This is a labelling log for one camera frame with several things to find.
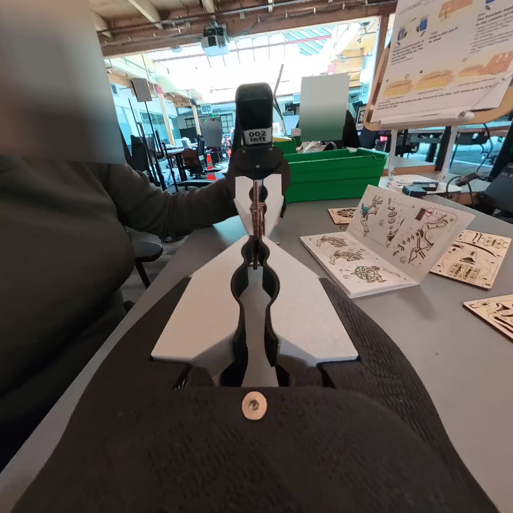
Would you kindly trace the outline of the ceiling projector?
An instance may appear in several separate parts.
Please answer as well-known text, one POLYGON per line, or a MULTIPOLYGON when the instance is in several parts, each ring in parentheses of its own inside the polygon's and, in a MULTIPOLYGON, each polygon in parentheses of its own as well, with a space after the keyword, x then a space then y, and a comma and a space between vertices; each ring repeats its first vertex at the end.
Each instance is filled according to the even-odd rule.
POLYGON ((201 46, 208 57, 229 54, 228 42, 226 26, 210 26, 203 30, 201 46))

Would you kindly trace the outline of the wooden document stand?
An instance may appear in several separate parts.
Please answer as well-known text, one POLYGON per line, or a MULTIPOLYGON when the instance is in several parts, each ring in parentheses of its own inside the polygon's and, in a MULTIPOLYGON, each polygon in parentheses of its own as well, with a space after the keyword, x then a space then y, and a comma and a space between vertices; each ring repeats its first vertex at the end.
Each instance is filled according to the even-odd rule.
POLYGON ((422 114, 421 116, 400 119, 388 122, 372 122, 371 115, 375 109, 375 100, 382 87, 384 74, 388 64, 390 45, 387 45, 381 53, 379 64, 375 71, 369 102, 364 114, 364 127, 371 131, 392 130, 392 129, 420 129, 434 126, 468 126, 471 124, 484 124, 496 121, 498 118, 512 111, 512 82, 506 90, 501 104, 494 109, 468 111, 462 116, 449 118, 446 115, 435 117, 433 114, 422 114))

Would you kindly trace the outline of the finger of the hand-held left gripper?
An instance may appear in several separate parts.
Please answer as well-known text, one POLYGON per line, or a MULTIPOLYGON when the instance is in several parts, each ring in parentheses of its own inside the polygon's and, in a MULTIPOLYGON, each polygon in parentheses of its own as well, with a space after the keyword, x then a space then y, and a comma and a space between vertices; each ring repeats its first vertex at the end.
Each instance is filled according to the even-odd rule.
POLYGON ((267 176, 262 181, 262 191, 266 192, 263 203, 265 213, 263 214, 262 236, 269 237, 276 226, 284 205, 282 192, 282 176, 267 176))
POLYGON ((253 180, 247 176, 235 178, 234 205, 248 234, 253 234, 253 180))

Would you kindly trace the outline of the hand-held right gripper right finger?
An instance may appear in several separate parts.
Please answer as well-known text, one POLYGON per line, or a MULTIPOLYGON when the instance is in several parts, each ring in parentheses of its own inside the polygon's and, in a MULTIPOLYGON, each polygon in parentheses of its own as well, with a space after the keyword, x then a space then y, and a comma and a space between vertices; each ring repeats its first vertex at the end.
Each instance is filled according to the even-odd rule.
POLYGON ((331 298, 316 273, 266 236, 261 237, 265 308, 264 347, 279 386, 304 371, 359 357, 331 298))

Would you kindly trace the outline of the green plastic bin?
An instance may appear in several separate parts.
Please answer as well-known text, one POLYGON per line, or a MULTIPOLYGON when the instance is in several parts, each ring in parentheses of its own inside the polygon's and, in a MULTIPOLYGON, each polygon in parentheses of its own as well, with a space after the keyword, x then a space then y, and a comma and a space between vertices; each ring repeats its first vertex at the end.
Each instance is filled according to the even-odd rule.
POLYGON ((358 148, 285 155, 291 183, 286 202, 299 203, 355 199, 368 185, 377 186, 388 163, 388 153, 358 148))
POLYGON ((300 136, 291 138, 273 137, 273 146, 279 148, 285 155, 298 153, 298 147, 301 146, 301 144, 300 136))

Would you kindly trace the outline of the wooden model frame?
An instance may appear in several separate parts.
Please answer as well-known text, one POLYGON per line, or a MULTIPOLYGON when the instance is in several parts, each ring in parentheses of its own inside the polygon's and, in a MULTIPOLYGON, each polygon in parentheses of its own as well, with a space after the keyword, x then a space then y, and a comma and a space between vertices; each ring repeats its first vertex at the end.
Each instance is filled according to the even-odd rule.
POLYGON ((253 180, 249 190, 250 199, 250 216, 251 216, 251 232, 250 235, 254 239, 258 239, 265 235, 265 214, 267 211, 266 199, 268 190, 263 181, 253 180))

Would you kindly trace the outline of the wooden spoked wheel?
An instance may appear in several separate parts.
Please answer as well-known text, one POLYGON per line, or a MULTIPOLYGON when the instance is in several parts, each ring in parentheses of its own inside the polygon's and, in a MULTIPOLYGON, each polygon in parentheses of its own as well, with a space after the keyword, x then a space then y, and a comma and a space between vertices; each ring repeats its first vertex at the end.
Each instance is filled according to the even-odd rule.
POLYGON ((252 235, 250 237, 252 248, 252 266, 257 270, 259 265, 259 244, 262 228, 262 205, 260 202, 260 189, 258 181, 253 181, 251 190, 251 220, 252 220, 252 235))

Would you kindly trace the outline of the assembly instruction booklet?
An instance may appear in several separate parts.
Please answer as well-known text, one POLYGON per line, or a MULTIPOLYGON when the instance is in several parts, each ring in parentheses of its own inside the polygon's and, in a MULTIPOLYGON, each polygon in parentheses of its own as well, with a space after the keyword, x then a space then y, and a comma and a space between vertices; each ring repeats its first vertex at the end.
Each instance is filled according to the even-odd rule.
POLYGON ((300 238, 350 298, 419 285, 475 215, 368 185, 347 229, 300 238))

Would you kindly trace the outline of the black office chair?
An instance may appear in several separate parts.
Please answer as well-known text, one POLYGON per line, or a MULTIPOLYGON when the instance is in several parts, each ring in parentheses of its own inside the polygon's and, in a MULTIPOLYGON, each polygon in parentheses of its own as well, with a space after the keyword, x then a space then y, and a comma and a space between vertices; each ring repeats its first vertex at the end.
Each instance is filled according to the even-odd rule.
POLYGON ((156 262, 162 256, 164 248, 160 243, 134 238, 134 232, 129 228, 126 228, 126 231, 132 242, 134 267, 142 284, 144 285, 144 288, 148 289, 151 285, 151 280, 144 265, 156 262))

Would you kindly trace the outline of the blue and black device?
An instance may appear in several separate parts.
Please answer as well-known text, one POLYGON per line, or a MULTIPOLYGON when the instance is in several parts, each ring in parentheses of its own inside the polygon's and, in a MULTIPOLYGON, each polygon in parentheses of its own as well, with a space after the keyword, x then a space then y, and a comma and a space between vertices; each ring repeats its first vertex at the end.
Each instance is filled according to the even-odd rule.
POLYGON ((435 195, 439 188, 439 182, 422 182, 413 181, 411 184, 403 185, 402 194, 410 197, 425 197, 427 195, 435 195))

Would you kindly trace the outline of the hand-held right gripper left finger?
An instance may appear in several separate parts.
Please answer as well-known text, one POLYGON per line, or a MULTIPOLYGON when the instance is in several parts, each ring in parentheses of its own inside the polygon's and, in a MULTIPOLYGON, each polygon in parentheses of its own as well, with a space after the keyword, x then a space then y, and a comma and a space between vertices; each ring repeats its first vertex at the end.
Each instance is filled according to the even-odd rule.
POLYGON ((244 306, 252 245, 246 235, 194 272, 151 358, 204 368, 221 386, 241 386, 248 365, 244 306))

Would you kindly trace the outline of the white stand legs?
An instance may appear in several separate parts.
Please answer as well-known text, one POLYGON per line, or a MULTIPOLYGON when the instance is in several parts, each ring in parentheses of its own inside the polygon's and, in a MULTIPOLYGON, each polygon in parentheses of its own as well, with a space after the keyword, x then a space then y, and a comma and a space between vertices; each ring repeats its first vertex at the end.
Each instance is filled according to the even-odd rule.
POLYGON ((451 158, 453 145, 458 135, 458 126, 447 126, 441 135, 440 142, 437 145, 438 152, 436 160, 422 163, 418 160, 413 160, 413 163, 407 163, 407 159, 395 155, 398 131, 391 131, 390 139, 390 152, 388 157, 388 178, 393 179, 394 176, 406 177, 409 176, 423 176, 438 182, 445 179, 448 169, 448 163, 451 158))

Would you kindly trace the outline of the person's left forearm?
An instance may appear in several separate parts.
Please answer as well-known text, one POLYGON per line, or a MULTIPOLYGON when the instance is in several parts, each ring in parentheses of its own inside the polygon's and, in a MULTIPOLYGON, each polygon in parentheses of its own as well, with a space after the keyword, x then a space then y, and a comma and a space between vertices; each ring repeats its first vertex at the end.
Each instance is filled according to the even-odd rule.
POLYGON ((171 194, 127 164, 108 164, 102 182, 122 225, 160 239, 177 239, 238 214, 225 179, 171 194))

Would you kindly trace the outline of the printed instruction sheet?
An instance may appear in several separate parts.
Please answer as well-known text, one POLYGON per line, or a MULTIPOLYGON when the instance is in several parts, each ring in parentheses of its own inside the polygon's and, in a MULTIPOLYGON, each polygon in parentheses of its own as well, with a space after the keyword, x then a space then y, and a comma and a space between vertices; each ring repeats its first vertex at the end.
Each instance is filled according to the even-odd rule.
POLYGON ((471 119, 512 81, 512 1, 398 1, 370 122, 471 119))

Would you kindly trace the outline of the dark office chair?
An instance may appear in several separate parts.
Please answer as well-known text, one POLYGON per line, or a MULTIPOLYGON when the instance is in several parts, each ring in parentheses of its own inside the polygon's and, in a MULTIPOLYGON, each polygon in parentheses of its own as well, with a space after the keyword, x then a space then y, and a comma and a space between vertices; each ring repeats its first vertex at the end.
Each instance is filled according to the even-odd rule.
POLYGON ((512 224, 512 163, 480 193, 478 211, 512 224))

